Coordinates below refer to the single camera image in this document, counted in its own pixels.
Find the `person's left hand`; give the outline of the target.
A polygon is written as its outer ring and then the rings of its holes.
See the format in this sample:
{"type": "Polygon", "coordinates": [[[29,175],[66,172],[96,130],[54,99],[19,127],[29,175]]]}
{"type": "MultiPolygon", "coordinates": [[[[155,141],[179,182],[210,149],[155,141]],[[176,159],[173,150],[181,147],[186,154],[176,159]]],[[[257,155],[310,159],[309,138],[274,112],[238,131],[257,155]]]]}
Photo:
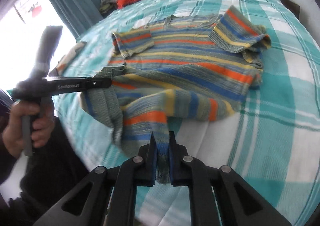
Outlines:
{"type": "Polygon", "coordinates": [[[42,106],[19,101],[10,110],[9,122],[2,134],[8,153],[19,158],[26,147],[46,145],[55,127],[54,104],[50,99],[42,106]]]}

